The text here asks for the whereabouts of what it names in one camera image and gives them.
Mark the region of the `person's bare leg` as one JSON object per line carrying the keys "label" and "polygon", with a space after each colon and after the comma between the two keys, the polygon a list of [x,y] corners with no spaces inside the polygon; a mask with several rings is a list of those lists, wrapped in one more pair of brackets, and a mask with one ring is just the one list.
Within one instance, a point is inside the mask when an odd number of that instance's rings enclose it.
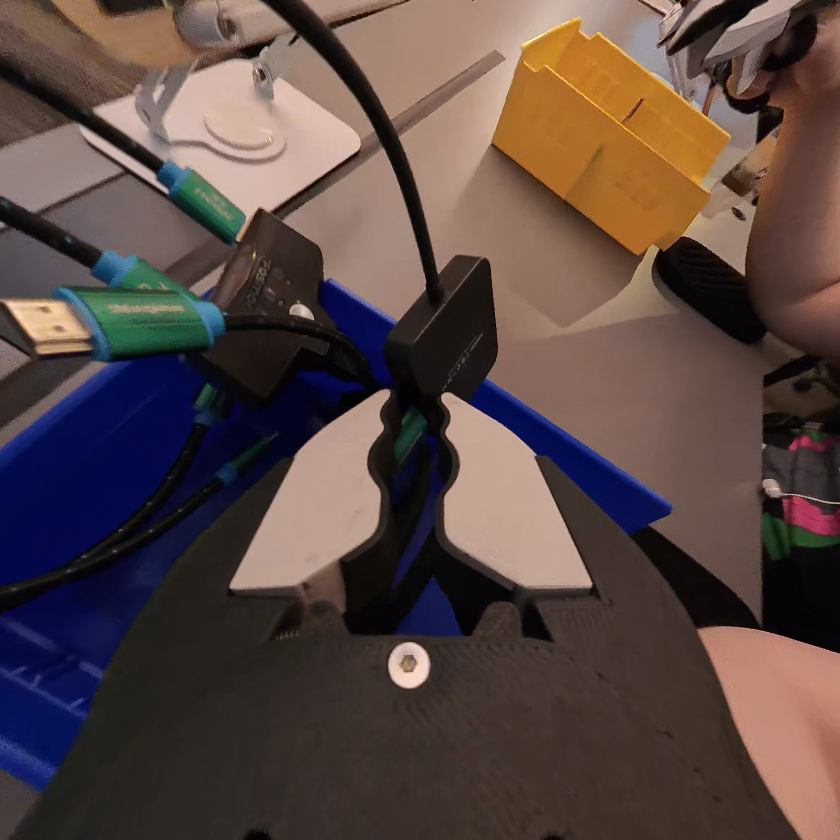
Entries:
{"label": "person's bare leg", "polygon": [[698,632],[749,756],[799,838],[839,838],[839,655],[741,627]]}

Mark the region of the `yellow plastic bin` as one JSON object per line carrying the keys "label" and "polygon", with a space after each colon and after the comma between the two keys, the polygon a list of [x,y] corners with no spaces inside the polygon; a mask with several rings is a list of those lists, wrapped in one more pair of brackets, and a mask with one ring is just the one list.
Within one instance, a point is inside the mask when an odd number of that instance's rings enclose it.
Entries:
{"label": "yellow plastic bin", "polygon": [[618,244],[676,242],[730,134],[574,18],[521,47],[493,146]]}

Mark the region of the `person's right forearm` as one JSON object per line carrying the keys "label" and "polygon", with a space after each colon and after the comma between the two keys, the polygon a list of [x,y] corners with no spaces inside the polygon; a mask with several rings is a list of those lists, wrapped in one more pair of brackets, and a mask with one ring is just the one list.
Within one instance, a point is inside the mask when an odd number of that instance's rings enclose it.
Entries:
{"label": "person's right forearm", "polygon": [[839,359],[838,106],[786,106],[745,262],[766,327],[799,350]]}

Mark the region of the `person's right hand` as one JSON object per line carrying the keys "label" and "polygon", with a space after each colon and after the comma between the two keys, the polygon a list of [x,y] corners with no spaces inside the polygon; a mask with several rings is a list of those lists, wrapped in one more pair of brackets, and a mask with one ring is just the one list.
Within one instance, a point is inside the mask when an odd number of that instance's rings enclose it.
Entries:
{"label": "person's right hand", "polygon": [[826,14],[813,46],[793,65],[782,108],[788,117],[834,117],[839,110],[839,13]]}

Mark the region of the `colourful printed clothing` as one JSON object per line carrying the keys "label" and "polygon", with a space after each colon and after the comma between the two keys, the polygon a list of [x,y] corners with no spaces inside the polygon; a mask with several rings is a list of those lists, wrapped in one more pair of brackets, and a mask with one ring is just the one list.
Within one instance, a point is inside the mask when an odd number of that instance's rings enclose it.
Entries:
{"label": "colourful printed clothing", "polygon": [[838,402],[763,418],[763,628],[839,649]]}

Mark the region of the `black hdmi switch box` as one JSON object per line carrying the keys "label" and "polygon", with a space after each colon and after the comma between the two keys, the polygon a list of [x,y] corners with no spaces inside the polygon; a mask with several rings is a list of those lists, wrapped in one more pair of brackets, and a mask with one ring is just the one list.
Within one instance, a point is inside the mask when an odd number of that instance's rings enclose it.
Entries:
{"label": "black hdmi switch box", "polygon": [[[320,248],[263,209],[248,224],[210,301],[228,313],[306,318],[333,328],[319,303],[323,278]],[[267,406],[303,371],[322,371],[329,345],[276,330],[228,332],[195,357],[211,384],[253,406]]]}

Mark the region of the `blue plastic bin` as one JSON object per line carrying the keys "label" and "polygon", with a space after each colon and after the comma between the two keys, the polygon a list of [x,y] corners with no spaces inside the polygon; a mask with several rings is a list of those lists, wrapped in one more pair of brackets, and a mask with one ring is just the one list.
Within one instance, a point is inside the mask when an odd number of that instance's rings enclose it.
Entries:
{"label": "blue plastic bin", "polygon": [[[110,364],[2,447],[2,584],[62,565],[123,522],[160,484],[193,425],[203,384],[176,357]],[[347,389],[321,374],[259,410],[242,405],[207,436],[169,509],[256,440],[268,454],[151,546],[2,615],[2,770],[36,791],[77,736],[136,616],[196,537],[279,459],[339,411]],[[489,381],[472,404],[547,456],[625,532],[672,512],[634,477]]]}

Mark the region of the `black mesh wrist rest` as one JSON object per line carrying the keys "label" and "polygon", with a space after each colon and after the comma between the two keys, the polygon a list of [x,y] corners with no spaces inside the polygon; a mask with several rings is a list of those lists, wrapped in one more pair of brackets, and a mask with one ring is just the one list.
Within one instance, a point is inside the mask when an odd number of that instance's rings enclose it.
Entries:
{"label": "black mesh wrist rest", "polygon": [[700,242],[679,238],[657,252],[654,269],[673,295],[730,338],[754,345],[765,337],[743,275]]}

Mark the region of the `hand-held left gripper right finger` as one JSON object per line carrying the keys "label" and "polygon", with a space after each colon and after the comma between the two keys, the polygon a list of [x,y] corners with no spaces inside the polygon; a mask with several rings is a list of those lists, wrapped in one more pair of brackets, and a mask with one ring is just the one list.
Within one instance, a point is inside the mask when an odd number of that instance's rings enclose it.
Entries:
{"label": "hand-held left gripper right finger", "polygon": [[448,473],[437,498],[440,546],[514,595],[586,596],[593,581],[537,454],[456,396],[439,399]]}

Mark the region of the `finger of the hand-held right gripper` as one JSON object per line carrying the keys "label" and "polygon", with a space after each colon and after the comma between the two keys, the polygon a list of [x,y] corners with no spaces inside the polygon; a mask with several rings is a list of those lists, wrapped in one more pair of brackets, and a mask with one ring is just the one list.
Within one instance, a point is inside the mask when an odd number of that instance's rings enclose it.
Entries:
{"label": "finger of the hand-held right gripper", "polygon": [[693,1],[663,21],[658,47],[685,56],[691,67],[712,67],[762,50],[803,17],[817,12],[806,1]]}

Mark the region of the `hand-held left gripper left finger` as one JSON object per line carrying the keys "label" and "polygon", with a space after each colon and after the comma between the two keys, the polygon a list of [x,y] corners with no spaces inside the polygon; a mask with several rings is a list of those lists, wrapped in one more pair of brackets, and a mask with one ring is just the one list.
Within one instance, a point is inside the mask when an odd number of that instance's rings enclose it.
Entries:
{"label": "hand-held left gripper left finger", "polygon": [[366,607],[391,588],[396,526],[389,484],[401,430],[382,389],[293,457],[229,584],[233,595]]}

